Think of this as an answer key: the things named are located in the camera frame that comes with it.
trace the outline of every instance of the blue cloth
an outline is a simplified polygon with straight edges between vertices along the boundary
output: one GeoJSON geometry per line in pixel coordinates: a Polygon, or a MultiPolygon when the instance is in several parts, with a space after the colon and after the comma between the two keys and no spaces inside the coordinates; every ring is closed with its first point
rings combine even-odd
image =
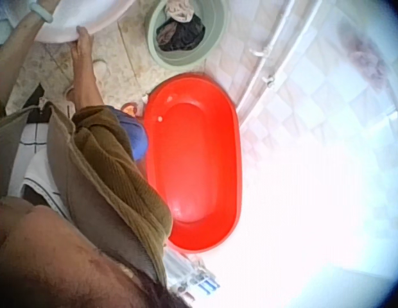
{"type": "Polygon", "coordinates": [[[132,147],[132,155],[134,160],[142,159],[146,151],[148,151],[148,136],[143,125],[134,117],[108,106],[117,117],[120,125],[129,136],[130,146],[132,147]]]}

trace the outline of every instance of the pipe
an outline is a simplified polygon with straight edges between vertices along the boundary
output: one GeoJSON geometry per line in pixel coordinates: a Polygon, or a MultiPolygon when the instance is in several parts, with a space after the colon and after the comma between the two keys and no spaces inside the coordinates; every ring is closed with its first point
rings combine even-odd
{"type": "Polygon", "coordinates": [[[284,9],[283,13],[281,13],[281,18],[279,19],[279,23],[277,24],[277,27],[275,28],[269,43],[263,49],[263,51],[257,52],[254,50],[250,50],[250,52],[253,55],[258,56],[261,59],[259,61],[259,64],[257,65],[257,68],[255,70],[255,73],[254,73],[252,79],[250,80],[250,83],[248,84],[248,87],[247,87],[245,93],[242,95],[242,98],[241,98],[238,106],[236,107],[236,112],[239,112],[242,109],[243,105],[245,104],[245,101],[248,99],[250,91],[252,91],[252,88],[254,87],[256,80],[259,77],[268,57],[272,53],[273,47],[275,46],[277,39],[279,38],[279,35],[281,34],[281,32],[283,30],[284,24],[286,23],[286,19],[288,18],[294,4],[295,4],[295,0],[288,0],[288,2],[286,3],[285,9],[284,9]]]}
{"type": "Polygon", "coordinates": [[[296,47],[300,44],[300,41],[302,40],[303,36],[306,34],[307,29],[310,27],[310,25],[313,22],[313,19],[315,18],[317,12],[319,11],[320,5],[322,4],[323,0],[316,0],[315,3],[312,5],[309,15],[307,16],[307,19],[304,21],[302,30],[300,33],[297,35],[297,38],[295,39],[295,42],[292,44],[290,47],[288,53],[286,56],[282,59],[282,62],[279,64],[279,66],[276,68],[274,75],[280,74],[286,64],[289,62],[291,56],[295,53],[296,47]]]}
{"type": "Polygon", "coordinates": [[[263,80],[267,83],[267,88],[263,91],[260,99],[256,102],[256,104],[252,107],[252,109],[249,111],[249,113],[247,115],[245,115],[244,120],[242,121],[242,123],[240,124],[241,127],[244,126],[244,124],[248,121],[248,119],[250,118],[250,116],[252,115],[253,110],[255,109],[256,105],[262,101],[262,97],[268,92],[270,91],[270,89],[273,87],[274,85],[274,81],[275,81],[275,76],[279,73],[282,72],[282,70],[284,69],[285,65],[288,63],[289,59],[293,56],[297,46],[300,44],[300,41],[303,38],[303,35],[306,33],[307,29],[310,27],[311,23],[313,22],[313,19],[315,18],[320,5],[322,4],[322,0],[316,0],[311,8],[309,9],[309,13],[307,15],[307,18],[305,19],[303,26],[302,26],[302,30],[299,32],[299,34],[297,35],[294,43],[292,44],[292,46],[290,47],[289,51],[286,53],[286,55],[282,58],[280,64],[277,66],[277,68],[274,70],[274,73],[269,76],[268,78],[263,78],[263,80]]]}

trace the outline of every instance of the wristband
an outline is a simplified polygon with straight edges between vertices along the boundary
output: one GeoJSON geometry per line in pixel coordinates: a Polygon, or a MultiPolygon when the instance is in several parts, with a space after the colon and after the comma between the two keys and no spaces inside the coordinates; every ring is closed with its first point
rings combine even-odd
{"type": "Polygon", "coordinates": [[[38,3],[31,3],[30,4],[30,10],[38,14],[44,21],[46,21],[48,24],[53,22],[53,17],[52,15],[45,10],[41,5],[38,3]]]}

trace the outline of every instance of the green plastic basin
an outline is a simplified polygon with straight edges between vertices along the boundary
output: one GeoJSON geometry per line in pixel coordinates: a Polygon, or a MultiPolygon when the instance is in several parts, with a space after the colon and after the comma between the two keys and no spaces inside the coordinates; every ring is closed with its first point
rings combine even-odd
{"type": "Polygon", "coordinates": [[[201,43],[190,51],[162,51],[156,41],[156,30],[167,20],[164,12],[166,0],[160,0],[146,19],[146,39],[151,56],[166,69],[185,71],[201,62],[218,45],[225,32],[228,10],[225,0],[190,0],[195,14],[206,27],[201,43]]]}

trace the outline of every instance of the white sink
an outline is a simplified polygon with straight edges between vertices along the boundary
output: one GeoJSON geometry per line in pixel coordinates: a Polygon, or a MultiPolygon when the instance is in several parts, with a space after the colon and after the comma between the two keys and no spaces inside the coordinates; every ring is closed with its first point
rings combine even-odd
{"type": "MultiPolygon", "coordinates": [[[[3,5],[13,27],[29,12],[33,0],[4,0],[3,5]]],[[[51,24],[45,24],[36,40],[63,43],[76,40],[76,26],[85,26],[91,34],[118,20],[135,0],[61,0],[51,24]]]]}

